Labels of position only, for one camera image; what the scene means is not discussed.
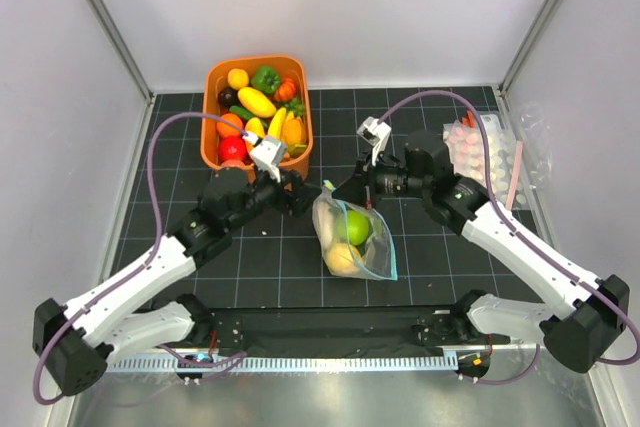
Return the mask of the green apple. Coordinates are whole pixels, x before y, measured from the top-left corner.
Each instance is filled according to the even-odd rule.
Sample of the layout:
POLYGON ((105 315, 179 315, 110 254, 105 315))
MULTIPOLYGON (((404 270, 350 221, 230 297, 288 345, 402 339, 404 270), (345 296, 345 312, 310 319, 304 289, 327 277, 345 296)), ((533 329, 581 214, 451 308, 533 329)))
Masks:
POLYGON ((354 210, 339 214, 336 219, 336 228, 338 240, 353 246, 360 246, 370 235, 368 218, 354 210))

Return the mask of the clear blue zip bag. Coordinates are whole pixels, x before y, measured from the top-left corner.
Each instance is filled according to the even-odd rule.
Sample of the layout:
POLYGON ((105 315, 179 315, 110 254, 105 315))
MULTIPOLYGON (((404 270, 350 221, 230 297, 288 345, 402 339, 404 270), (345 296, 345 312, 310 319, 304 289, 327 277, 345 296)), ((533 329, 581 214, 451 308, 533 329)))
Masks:
POLYGON ((396 249, 383 217, 375 210, 336 199, 334 190, 330 181, 324 181, 312 209, 321 255, 330 274, 374 281, 397 280, 396 249))

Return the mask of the orange plastic bin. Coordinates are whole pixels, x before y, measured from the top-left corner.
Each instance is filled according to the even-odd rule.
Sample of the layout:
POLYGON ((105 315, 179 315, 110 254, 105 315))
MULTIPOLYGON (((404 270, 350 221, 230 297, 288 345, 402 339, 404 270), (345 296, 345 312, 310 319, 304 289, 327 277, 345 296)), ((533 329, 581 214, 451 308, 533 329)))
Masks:
MULTIPOLYGON (((280 167, 284 170, 295 170, 299 172, 302 177, 306 177, 309 171, 310 156, 313 148, 313 129, 305 70, 302 63, 297 59, 280 55, 232 59, 219 63, 208 73, 205 83, 203 111, 220 117, 226 113, 234 113, 241 118, 245 127, 246 122, 250 118, 257 116, 244 108, 240 101, 238 105, 234 105, 230 109, 220 106, 217 102, 217 94, 222 88, 230 87, 227 82, 227 74, 231 69, 240 68, 246 70, 251 80, 251 77, 254 75, 256 70, 263 65, 272 66, 279 73, 281 80, 284 77, 291 77, 297 84, 298 93, 296 97, 288 103, 278 103, 274 100, 273 94, 264 94, 272 101, 277 110, 280 107, 287 108, 286 120, 291 118, 301 118, 305 123, 307 136, 307 142, 305 144, 287 145, 281 140, 281 138, 279 140, 281 140, 287 147, 287 153, 280 163, 280 167)), ((272 118, 273 116, 261 118, 266 135, 272 118)), ((221 163, 218 160, 217 150, 218 143, 222 139, 223 138, 221 138, 216 131, 216 122, 204 119, 202 121, 201 131, 201 156, 203 161, 214 170, 219 170, 227 166, 239 167, 248 173, 251 180, 254 180, 254 164, 249 157, 252 147, 246 142, 247 157, 244 163, 238 161, 227 161, 221 163)))

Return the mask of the white radish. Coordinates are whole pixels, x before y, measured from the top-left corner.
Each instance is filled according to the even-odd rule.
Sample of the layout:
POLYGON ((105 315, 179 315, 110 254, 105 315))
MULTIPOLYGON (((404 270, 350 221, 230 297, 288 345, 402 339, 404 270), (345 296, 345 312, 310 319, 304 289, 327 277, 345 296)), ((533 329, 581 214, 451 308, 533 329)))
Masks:
POLYGON ((339 213, 333 200, 320 200, 314 204, 314 227, 323 250, 328 250, 337 239, 336 219, 339 213))

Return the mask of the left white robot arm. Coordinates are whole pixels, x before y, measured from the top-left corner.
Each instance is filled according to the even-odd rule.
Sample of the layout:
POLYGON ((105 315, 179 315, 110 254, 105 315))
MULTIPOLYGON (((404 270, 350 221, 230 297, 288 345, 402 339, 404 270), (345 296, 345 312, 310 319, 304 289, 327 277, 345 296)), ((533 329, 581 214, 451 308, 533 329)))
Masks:
POLYGON ((212 315, 194 295, 182 294, 165 307, 138 313, 144 303, 212 262, 232 244, 235 231, 269 209, 300 217, 320 187, 296 171, 274 180, 238 168, 214 174, 188 211, 159 233, 142 256, 90 291, 59 303, 49 298, 34 311, 32 346, 39 360, 33 379, 36 400, 48 373, 62 397, 94 385, 107 368, 139 351, 168 343, 200 347, 211 337, 212 315))

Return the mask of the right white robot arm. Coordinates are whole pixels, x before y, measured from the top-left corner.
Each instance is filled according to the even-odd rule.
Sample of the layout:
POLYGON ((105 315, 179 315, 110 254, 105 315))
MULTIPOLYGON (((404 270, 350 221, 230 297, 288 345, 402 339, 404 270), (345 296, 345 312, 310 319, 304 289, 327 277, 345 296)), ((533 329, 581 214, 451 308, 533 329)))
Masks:
POLYGON ((356 161, 335 198, 366 208, 382 197, 418 199, 433 221, 495 257, 540 299, 513 301, 472 291, 451 310, 457 340, 472 343, 498 334, 541 344, 577 373, 605 362, 605 352, 630 327, 624 280, 581 268, 520 224, 478 181, 455 173, 437 134, 411 133, 403 161, 383 152, 390 136, 386 124, 361 126, 358 134, 372 150, 356 161))

